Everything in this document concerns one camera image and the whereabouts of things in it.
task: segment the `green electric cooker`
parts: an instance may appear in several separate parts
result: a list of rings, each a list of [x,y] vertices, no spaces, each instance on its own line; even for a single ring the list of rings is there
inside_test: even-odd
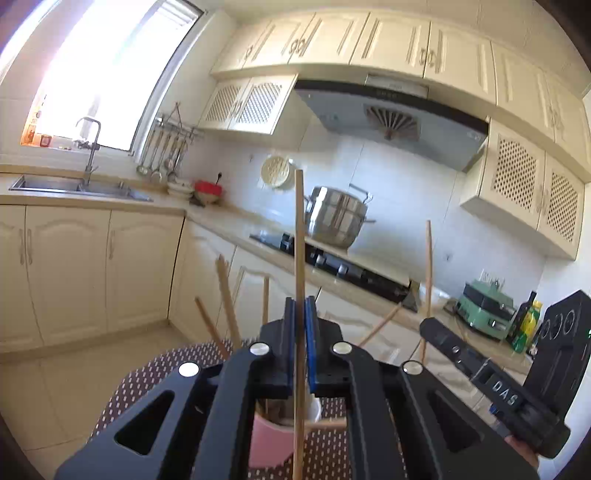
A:
[[[504,340],[515,316],[513,299],[499,288],[499,281],[466,283],[456,305],[457,314],[472,328]]]

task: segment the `kitchen backsplash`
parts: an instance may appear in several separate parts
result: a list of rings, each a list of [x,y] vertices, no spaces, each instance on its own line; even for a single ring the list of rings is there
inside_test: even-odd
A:
[[[379,256],[411,278],[425,276],[425,221],[433,228],[434,284],[453,296],[485,269],[506,279],[504,290],[517,303],[536,289],[545,256],[459,206],[465,174],[412,153],[371,141],[332,134],[312,118],[298,151],[259,147],[208,135],[187,153],[183,176],[215,181],[222,172],[225,200],[245,210],[293,226],[294,190],[263,187],[261,166],[271,154],[292,158],[304,170],[304,191],[316,185],[359,192],[374,199],[350,251]]]

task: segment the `pot handle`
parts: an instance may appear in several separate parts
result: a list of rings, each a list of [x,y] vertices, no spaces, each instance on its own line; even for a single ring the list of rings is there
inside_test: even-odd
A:
[[[352,183],[349,183],[349,187],[352,188],[353,190],[357,190],[358,192],[365,194],[365,198],[363,200],[364,204],[368,204],[369,202],[371,202],[374,199],[374,196],[370,192],[362,189],[361,187],[358,187],[357,185],[353,185]]]

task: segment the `silver screw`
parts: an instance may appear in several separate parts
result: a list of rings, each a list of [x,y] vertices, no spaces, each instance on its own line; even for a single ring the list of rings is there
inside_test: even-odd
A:
[[[253,355],[263,356],[263,355],[268,354],[269,350],[271,350],[271,349],[269,348],[269,346],[266,343],[257,342],[257,343],[253,343],[251,345],[250,350]]]
[[[333,352],[339,355],[347,355],[353,351],[353,347],[347,342],[336,342],[333,345]]]
[[[408,362],[404,362],[402,364],[402,370],[409,375],[418,375],[423,371],[423,365],[421,362],[417,362],[416,360],[409,360]]]
[[[187,362],[178,368],[178,373],[184,377],[194,377],[199,373],[199,365],[193,362]]]

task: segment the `stainless steel sink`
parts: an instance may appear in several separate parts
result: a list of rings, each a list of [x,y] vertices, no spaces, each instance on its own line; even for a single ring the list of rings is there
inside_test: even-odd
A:
[[[84,182],[79,179],[23,175],[12,187],[10,187],[10,190],[69,193],[93,197],[109,197],[124,200],[139,200],[140,202],[153,202],[150,197],[137,190],[129,188],[124,182],[105,183],[101,181],[91,181],[88,185],[84,185]]]

